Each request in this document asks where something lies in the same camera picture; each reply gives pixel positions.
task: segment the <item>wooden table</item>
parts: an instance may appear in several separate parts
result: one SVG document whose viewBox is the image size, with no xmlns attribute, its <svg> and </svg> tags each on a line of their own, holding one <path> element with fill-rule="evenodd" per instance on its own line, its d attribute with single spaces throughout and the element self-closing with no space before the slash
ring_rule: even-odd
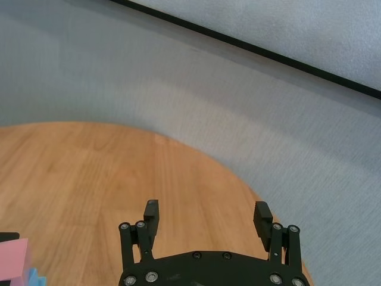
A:
<svg viewBox="0 0 381 286">
<path fill-rule="evenodd" d="M 29 238 L 48 285 L 117 285 L 118 224 L 142 219 L 150 198 L 160 202 L 155 257 L 192 250 L 266 257 L 252 222 L 259 197 L 197 150 L 118 125 L 0 128 L 0 230 Z"/>
</svg>

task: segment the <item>screw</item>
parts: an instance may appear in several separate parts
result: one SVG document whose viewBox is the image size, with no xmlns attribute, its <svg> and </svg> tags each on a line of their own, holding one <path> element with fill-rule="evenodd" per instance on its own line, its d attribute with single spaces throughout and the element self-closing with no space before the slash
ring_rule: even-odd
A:
<svg viewBox="0 0 381 286">
<path fill-rule="evenodd" d="M 276 275 L 276 274 L 271 274 L 270 275 L 270 281 L 274 284 L 282 284 L 282 279 L 280 276 Z"/>
<path fill-rule="evenodd" d="M 132 275 L 124 279 L 125 286 L 133 285 L 135 284 L 135 282 L 136 282 L 136 277 Z"/>
<path fill-rule="evenodd" d="M 145 275 L 145 280 L 151 283 L 151 282 L 155 282 L 158 277 L 159 275 L 156 272 L 150 271 L 147 273 L 147 275 Z"/>
<path fill-rule="evenodd" d="M 298 278 L 294 278 L 294 279 L 292 280 L 292 285 L 294 285 L 294 286 L 304 286 L 304 283 L 303 283 L 303 281 L 301 281 L 300 279 L 298 279 Z"/>
<path fill-rule="evenodd" d="M 295 225 L 290 226 L 290 230 L 294 231 L 294 232 L 298 232 L 299 231 L 299 229 Z"/>
<path fill-rule="evenodd" d="M 229 252 L 224 252 L 222 254 L 222 257 L 224 257 L 226 260 L 229 260 L 232 258 L 232 255 Z"/>
<path fill-rule="evenodd" d="M 200 259 L 201 258 L 201 253 L 198 252 L 198 251 L 193 252 L 193 258 Z"/>
</svg>

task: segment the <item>white wall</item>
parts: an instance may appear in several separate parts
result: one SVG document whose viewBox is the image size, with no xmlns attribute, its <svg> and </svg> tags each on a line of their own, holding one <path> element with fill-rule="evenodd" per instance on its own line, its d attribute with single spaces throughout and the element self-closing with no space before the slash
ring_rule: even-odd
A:
<svg viewBox="0 0 381 286">
<path fill-rule="evenodd" d="M 301 227 L 316 285 L 381 280 L 380 100 L 106 0 L 2 1 L 0 39 L 1 125 L 176 138 Z"/>
</svg>

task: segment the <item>black edge strip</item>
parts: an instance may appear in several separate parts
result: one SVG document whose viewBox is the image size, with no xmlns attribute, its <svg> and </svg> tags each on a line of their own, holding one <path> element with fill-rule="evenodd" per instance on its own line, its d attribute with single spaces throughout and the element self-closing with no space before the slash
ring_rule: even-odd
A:
<svg viewBox="0 0 381 286">
<path fill-rule="evenodd" d="M 9 241 L 9 240 L 17 240 L 20 238 L 20 234 L 18 232 L 0 232 L 0 243 Z"/>
<path fill-rule="evenodd" d="M 113 2 L 119 3 L 121 5 L 127 6 L 129 8 L 132 8 L 134 10 L 143 12 L 145 14 L 154 16 L 156 18 L 171 22 L 173 24 L 182 26 L 184 28 L 187 28 L 189 30 L 201 33 L 203 35 L 212 37 L 214 39 L 220 40 L 225 43 L 229 43 L 233 46 L 237 46 L 239 48 L 245 49 L 249 52 L 253 52 L 258 55 L 262 55 L 263 57 L 269 58 L 274 61 L 278 61 L 282 64 L 286 64 L 287 66 L 294 67 L 298 70 L 305 71 L 306 73 L 313 74 L 314 76 L 318 76 L 322 79 L 329 80 L 330 82 L 337 83 L 339 85 L 345 86 L 347 88 L 353 89 L 354 91 L 362 92 L 366 95 L 370 95 L 371 97 L 375 97 L 381 100 L 381 91 L 378 89 L 371 88 L 366 85 L 362 85 L 358 82 L 354 82 L 353 80 L 346 79 L 344 77 L 335 75 L 333 73 L 329 73 L 328 71 L 324 71 L 321 69 L 318 69 L 316 67 L 310 66 L 308 64 L 301 63 L 300 61 L 293 60 L 291 58 L 285 57 L 284 55 L 277 54 L 275 52 L 271 52 L 267 49 L 260 48 L 259 46 L 252 45 L 250 43 L 246 43 L 244 41 L 235 39 L 233 37 L 224 35 L 222 33 L 213 31 L 211 29 L 202 27 L 197 24 L 193 24 L 189 21 L 182 20 L 180 18 L 177 18 L 175 16 L 157 11 L 155 9 L 143 6 L 141 4 L 132 2 L 130 0 L 111 0 Z"/>
</svg>

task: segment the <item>wood grain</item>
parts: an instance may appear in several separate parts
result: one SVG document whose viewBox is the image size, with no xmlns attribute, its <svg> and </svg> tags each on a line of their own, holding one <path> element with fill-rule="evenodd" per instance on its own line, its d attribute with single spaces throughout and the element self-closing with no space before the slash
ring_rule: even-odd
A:
<svg viewBox="0 0 381 286">
<path fill-rule="evenodd" d="M 155 257 L 266 257 L 252 222 L 258 196 L 197 150 L 118 125 L 0 128 L 0 229 L 30 239 L 33 266 L 49 285 L 117 285 L 118 224 L 141 219 L 150 198 L 160 201 Z"/>
</svg>

